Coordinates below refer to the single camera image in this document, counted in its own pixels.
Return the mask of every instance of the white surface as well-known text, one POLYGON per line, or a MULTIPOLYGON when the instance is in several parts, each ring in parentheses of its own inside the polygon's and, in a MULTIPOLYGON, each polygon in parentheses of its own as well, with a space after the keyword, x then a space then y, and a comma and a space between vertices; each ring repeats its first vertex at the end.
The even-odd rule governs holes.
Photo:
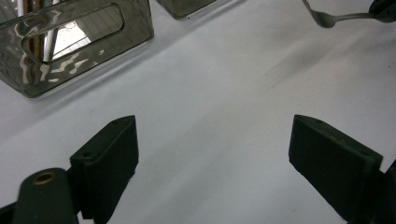
MULTIPOLYGON (((288 161, 294 114, 396 158, 396 27, 319 28, 299 0, 222 1, 52 94, 0 83, 0 206, 28 175, 136 115, 140 163, 110 223, 345 223, 288 161)), ((371 1, 311 0, 334 14, 371 1)))

